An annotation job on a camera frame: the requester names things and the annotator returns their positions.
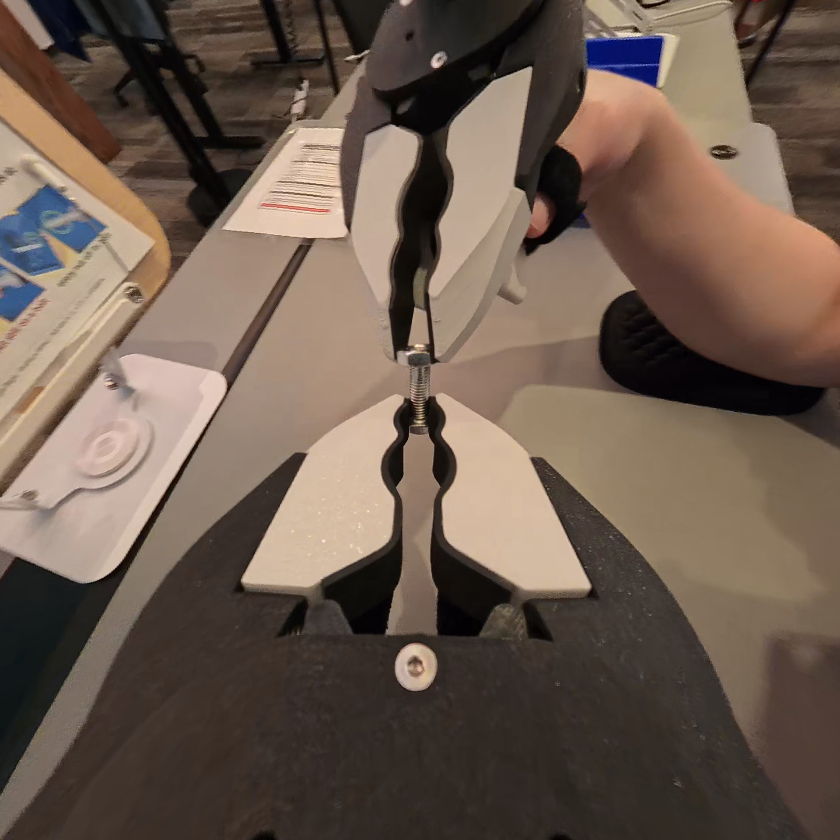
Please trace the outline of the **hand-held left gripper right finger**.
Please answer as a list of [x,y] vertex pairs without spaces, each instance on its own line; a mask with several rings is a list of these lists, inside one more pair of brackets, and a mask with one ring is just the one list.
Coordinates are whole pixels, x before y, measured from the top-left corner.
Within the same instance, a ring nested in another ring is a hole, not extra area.
[[429,432],[437,593],[451,603],[588,596],[592,583],[528,452],[445,394],[429,403]]

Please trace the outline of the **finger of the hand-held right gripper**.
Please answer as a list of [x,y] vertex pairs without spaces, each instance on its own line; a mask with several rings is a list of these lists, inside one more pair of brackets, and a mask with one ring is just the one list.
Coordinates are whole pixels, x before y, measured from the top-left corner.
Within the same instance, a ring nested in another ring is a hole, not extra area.
[[422,228],[407,233],[404,202],[422,159],[413,131],[386,125],[365,139],[350,240],[374,301],[385,356],[397,361],[412,336],[414,312],[426,308],[432,249]]
[[418,114],[437,178],[419,234],[418,300],[436,363],[454,359],[511,276],[530,217],[516,185],[532,68],[497,77],[447,122],[442,106]]

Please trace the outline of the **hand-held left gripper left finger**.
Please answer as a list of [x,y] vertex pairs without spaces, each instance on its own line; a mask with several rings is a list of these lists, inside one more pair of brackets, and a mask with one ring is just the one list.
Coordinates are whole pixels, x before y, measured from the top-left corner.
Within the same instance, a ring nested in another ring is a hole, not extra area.
[[392,395],[313,444],[241,585],[310,601],[385,601],[402,568],[404,399]]

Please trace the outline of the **silver hex bolt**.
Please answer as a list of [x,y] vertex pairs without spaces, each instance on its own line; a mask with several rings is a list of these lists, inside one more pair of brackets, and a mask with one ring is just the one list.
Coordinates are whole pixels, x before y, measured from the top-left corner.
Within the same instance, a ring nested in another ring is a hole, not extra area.
[[408,399],[412,406],[411,423],[427,424],[427,404],[431,384],[432,354],[425,343],[415,343],[396,354],[396,362],[409,374]]

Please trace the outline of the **blue plastic bin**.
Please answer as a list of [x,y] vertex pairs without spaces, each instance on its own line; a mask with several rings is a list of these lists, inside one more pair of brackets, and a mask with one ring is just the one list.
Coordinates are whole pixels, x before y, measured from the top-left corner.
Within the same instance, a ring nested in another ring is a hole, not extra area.
[[562,142],[581,168],[584,225],[592,226],[592,199],[634,157],[661,103],[658,92],[663,39],[595,38],[587,42],[584,96]]

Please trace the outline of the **person's right forearm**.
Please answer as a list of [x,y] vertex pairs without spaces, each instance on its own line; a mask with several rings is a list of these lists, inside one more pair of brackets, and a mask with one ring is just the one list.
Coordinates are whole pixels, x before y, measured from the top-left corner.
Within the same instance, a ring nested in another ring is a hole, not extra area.
[[594,222],[683,344],[733,369],[838,387],[838,244],[737,187],[667,106],[649,118]]

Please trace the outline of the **black desk leg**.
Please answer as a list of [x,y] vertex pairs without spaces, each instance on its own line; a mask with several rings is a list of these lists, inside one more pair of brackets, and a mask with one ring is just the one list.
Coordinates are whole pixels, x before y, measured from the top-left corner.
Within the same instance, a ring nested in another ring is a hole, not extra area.
[[294,5],[291,1],[258,1],[274,46],[273,51],[255,52],[248,57],[254,70],[294,68],[299,79],[302,71],[326,67],[334,93],[340,92],[340,78],[329,38],[327,16],[321,1],[309,1],[316,20],[320,48],[304,49],[299,44]]

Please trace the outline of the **laminated instruction sheet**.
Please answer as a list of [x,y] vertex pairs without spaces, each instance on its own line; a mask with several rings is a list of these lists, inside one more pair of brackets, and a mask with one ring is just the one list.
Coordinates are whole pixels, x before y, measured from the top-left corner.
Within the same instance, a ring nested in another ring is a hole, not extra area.
[[344,239],[343,129],[298,124],[224,224],[229,232]]

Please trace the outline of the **black floor stand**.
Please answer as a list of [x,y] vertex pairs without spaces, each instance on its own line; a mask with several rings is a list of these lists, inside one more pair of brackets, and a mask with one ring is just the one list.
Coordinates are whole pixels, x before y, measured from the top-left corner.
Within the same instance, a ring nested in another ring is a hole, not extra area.
[[[139,82],[146,101],[159,116],[185,158],[194,187],[186,204],[196,221],[212,226],[246,184],[249,173],[242,169],[219,171],[207,151],[256,151],[266,140],[256,135],[226,134],[206,100],[207,89],[198,71],[175,42],[162,2],[92,1],[89,3],[108,38],[126,60]],[[204,133],[196,134],[165,85],[162,71],[173,75],[189,102]]]

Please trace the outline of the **black wrist rest pad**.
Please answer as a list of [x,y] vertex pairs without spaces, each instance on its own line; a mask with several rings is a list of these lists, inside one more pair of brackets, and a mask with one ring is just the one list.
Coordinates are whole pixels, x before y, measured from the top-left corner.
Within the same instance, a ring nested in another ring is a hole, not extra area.
[[635,291],[606,308],[598,336],[604,372],[622,388],[673,403],[787,417],[818,404],[826,389],[736,371],[694,352],[669,332]]

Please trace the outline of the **wooden document stand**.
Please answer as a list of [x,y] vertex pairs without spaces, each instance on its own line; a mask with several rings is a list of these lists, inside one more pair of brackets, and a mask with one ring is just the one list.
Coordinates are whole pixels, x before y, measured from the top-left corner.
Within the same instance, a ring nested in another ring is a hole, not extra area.
[[[92,382],[106,352],[126,338],[165,288],[172,252],[157,217],[140,198],[3,71],[1,78],[2,120],[8,127],[152,241],[150,252],[131,270],[120,291],[77,331],[36,386],[2,418],[1,482],[6,490]],[[144,303],[132,303],[125,296],[129,284],[140,288]]]

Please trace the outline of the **printed instruction poster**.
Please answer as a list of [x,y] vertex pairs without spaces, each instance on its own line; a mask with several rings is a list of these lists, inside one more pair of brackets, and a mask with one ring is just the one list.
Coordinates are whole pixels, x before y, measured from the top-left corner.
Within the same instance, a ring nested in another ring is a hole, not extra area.
[[5,417],[120,290],[153,240],[5,123],[1,170]]

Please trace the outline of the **blue cloth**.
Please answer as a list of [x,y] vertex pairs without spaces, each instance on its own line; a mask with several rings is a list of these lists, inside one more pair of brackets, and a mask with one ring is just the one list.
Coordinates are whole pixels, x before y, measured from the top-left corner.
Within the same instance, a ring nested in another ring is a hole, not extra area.
[[85,16],[74,1],[30,1],[40,22],[58,51],[91,62],[82,43],[91,30]]

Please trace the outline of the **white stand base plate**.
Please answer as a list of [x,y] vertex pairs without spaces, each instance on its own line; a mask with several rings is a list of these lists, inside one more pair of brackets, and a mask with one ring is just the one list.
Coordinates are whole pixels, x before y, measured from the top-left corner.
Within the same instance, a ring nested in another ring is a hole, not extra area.
[[146,354],[108,363],[2,495],[2,553],[76,583],[115,571],[227,389]]

